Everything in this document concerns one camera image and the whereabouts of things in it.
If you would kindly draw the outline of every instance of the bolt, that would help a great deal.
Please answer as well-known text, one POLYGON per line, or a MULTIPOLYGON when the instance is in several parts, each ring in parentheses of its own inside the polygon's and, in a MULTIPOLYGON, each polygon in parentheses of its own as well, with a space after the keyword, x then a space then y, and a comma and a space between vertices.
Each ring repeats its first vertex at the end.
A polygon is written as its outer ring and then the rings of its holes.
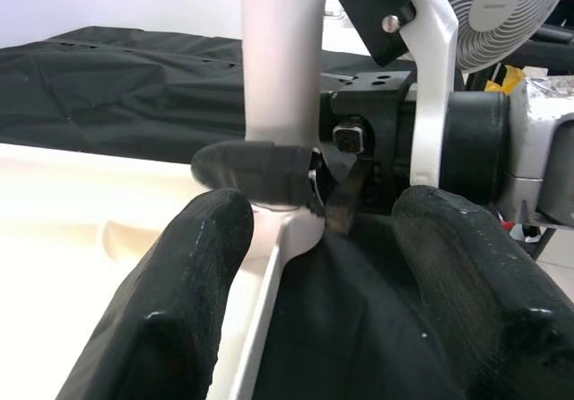
POLYGON ((401 29, 401 21, 393 14, 383 19, 383 31, 389 34, 394 34, 401 29))

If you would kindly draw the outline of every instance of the white pole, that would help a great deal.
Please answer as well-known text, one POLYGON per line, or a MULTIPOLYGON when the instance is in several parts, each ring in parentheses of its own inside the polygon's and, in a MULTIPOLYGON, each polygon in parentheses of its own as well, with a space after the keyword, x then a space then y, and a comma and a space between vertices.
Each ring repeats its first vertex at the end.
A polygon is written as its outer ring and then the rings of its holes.
POLYGON ((316 146, 325 0, 241 0, 246 139, 316 146))

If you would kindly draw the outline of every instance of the white fan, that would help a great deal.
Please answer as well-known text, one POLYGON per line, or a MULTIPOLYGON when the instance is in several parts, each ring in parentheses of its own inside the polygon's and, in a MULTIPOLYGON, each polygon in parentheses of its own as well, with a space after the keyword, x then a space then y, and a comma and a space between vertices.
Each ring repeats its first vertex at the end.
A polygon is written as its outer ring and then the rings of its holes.
POLYGON ((457 62, 465 72, 496 64, 522 46, 560 0, 448 0, 459 21, 457 62))

